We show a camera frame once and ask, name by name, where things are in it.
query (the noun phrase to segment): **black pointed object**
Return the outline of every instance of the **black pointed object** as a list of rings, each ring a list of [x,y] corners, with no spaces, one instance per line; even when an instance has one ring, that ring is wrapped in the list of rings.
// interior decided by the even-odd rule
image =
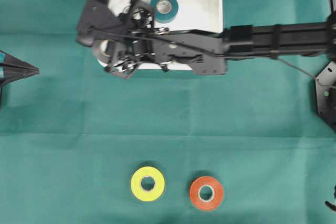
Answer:
[[[38,68],[0,50],[0,101],[4,85],[36,74],[39,74]]]

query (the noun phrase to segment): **green cloth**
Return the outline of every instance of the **green cloth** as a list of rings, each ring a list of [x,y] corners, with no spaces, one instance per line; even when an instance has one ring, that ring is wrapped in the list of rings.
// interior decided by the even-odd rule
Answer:
[[[0,223],[333,223],[335,133],[316,115],[314,82],[271,60],[225,76],[103,72],[75,43],[86,0],[0,0],[0,49],[40,68],[4,89]],[[223,0],[225,27],[322,22],[328,0]],[[318,58],[285,57],[314,74]],[[142,165],[166,179],[140,202]],[[223,204],[201,212],[191,181],[213,175]]]

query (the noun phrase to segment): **metal bracket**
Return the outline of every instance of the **metal bracket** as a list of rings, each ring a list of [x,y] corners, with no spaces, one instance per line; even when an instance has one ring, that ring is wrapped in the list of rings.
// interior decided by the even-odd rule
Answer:
[[[323,85],[336,83],[336,63],[330,62],[317,76]],[[317,110],[319,116],[336,131],[336,90],[319,85],[316,82]]]

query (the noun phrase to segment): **tape roll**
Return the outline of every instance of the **tape roll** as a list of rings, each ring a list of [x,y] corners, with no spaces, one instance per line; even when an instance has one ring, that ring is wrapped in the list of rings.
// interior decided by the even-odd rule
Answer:
[[[175,19],[179,11],[177,0],[152,0],[155,9],[155,20],[159,23],[169,23]]]
[[[154,187],[151,190],[145,190],[141,185],[142,180],[148,177],[154,180]],[[162,195],[164,184],[162,173],[154,167],[146,166],[137,170],[132,176],[131,190],[141,201],[154,201]]]
[[[201,189],[203,187],[209,187],[212,191],[211,197],[207,200],[201,198]],[[214,177],[203,176],[192,183],[189,196],[193,205],[199,210],[213,211],[221,205],[224,198],[224,190]]]

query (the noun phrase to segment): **gray metal part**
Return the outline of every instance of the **gray metal part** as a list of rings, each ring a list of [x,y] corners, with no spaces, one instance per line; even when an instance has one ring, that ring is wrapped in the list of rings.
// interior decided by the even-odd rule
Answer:
[[[317,79],[323,85],[334,85],[336,82],[336,63],[330,62],[317,76]],[[336,111],[328,105],[328,96],[325,92],[330,92],[329,88],[322,87],[316,82],[317,110],[319,116],[334,130],[336,130]]]
[[[168,34],[160,35],[159,37],[162,39],[172,40],[178,43],[202,48],[216,54],[222,54],[224,51],[222,38],[207,37],[193,33]],[[195,74],[208,76],[226,73],[226,60],[215,58],[193,49],[182,46],[173,47],[171,44],[166,42],[154,41],[153,51],[155,52],[155,61],[157,63],[171,61],[172,55],[190,58],[202,55],[202,60],[188,64],[193,69]]]

